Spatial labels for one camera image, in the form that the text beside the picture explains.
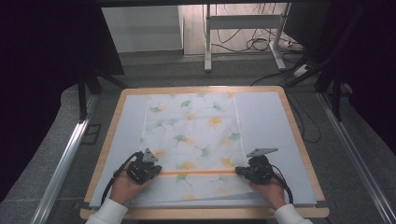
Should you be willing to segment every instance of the wooden frame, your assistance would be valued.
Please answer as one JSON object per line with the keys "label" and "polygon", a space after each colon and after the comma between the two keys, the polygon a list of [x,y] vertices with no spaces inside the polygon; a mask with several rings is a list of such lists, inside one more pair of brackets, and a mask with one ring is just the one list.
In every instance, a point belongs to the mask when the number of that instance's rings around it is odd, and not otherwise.
{"label": "wooden frame", "polygon": [[[96,164],[95,171],[92,176],[91,184],[87,190],[84,202],[91,201],[93,192],[103,172],[107,155],[109,153],[111,143],[120,114],[126,97],[128,95],[139,94],[178,94],[178,93],[202,93],[202,92],[260,92],[260,91],[277,91],[282,105],[285,109],[289,120],[294,139],[299,148],[305,169],[308,172],[309,179],[314,189],[317,202],[324,202],[325,198],[320,188],[317,176],[306,151],[300,131],[292,114],[288,99],[285,92],[278,86],[261,86],[261,87],[176,87],[176,88],[146,88],[146,89],[127,89],[121,93],[119,102],[111,120],[110,127],[107,131],[106,139],[102,147],[101,154]],[[328,207],[318,207],[314,205],[298,206],[297,211],[303,217],[327,217],[330,213]],[[94,214],[97,210],[81,209],[80,216],[84,219]],[[244,206],[244,207],[168,207],[168,208],[130,208],[124,218],[137,220],[162,220],[162,219],[265,219],[274,217],[274,210],[268,206]]]}

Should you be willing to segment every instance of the wall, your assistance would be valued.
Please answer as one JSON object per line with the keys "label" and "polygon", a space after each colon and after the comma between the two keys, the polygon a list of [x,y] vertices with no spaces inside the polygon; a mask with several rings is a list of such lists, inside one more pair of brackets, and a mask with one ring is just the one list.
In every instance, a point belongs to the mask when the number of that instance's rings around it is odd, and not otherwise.
{"label": "wall", "polygon": [[102,8],[117,52],[182,49],[180,10],[178,6]]}

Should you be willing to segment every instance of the orange line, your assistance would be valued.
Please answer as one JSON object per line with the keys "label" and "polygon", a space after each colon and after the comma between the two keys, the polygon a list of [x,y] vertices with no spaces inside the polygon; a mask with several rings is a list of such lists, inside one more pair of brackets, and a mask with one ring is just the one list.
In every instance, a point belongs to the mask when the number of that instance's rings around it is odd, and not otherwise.
{"label": "orange line", "polygon": [[168,171],[159,175],[225,175],[235,174],[235,170],[206,170],[206,171]]}

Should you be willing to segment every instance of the sleeve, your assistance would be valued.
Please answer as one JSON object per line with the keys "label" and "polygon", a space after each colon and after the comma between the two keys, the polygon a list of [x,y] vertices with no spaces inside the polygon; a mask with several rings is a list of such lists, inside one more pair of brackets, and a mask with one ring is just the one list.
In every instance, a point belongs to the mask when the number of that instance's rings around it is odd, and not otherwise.
{"label": "sleeve", "polygon": [[91,215],[86,224],[120,224],[127,211],[127,207],[106,198],[99,211]]}
{"label": "sleeve", "polygon": [[291,203],[278,208],[275,218],[279,224],[312,224],[310,220],[301,217]]}

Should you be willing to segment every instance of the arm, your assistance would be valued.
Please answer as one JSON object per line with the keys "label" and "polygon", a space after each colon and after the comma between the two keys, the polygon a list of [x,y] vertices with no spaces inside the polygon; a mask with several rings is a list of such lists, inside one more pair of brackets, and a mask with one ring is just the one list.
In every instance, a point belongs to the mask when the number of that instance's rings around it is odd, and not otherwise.
{"label": "arm", "polygon": [[312,224],[310,220],[301,217],[292,204],[286,204],[285,192],[274,178],[266,185],[252,182],[249,185],[257,190],[275,210],[275,218],[279,224]]}
{"label": "arm", "polygon": [[128,208],[123,204],[132,200],[140,190],[149,186],[149,182],[143,185],[134,183],[126,171],[122,171],[114,182],[110,197],[105,199],[105,202],[97,213],[88,218],[86,224],[119,224],[123,216],[128,211]]}

